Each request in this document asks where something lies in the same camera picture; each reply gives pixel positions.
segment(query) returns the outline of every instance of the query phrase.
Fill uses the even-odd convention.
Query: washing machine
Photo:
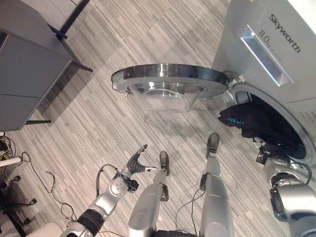
[[[300,161],[316,167],[314,0],[233,0],[211,68],[138,65],[114,73],[112,81],[147,111],[186,112],[198,98],[219,94],[228,105],[259,98],[301,138]]]

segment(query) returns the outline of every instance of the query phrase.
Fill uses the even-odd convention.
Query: office chair
[[[18,203],[12,200],[12,184],[14,182],[19,182],[20,180],[20,176],[15,176],[9,181],[8,186],[4,182],[0,183],[0,211],[3,211],[3,214],[6,214],[9,217],[16,230],[19,232],[20,236],[25,237],[26,234],[23,231],[22,227],[29,224],[31,220],[29,218],[26,218],[24,221],[22,221],[15,212],[14,208],[19,206],[34,205],[37,203],[37,200],[32,199],[29,203]]]

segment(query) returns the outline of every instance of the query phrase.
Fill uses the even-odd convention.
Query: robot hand
[[[133,193],[138,188],[136,180],[131,180],[134,173],[152,171],[157,169],[154,166],[143,166],[138,158],[147,148],[143,145],[129,159],[127,165],[121,171],[110,164],[102,166],[97,174],[97,197],[87,210],[73,222],[62,234],[61,237],[85,237],[96,236],[104,225],[108,216],[115,209],[118,201],[128,192]],[[99,194],[99,177],[103,168],[111,166],[117,172],[103,194]]]

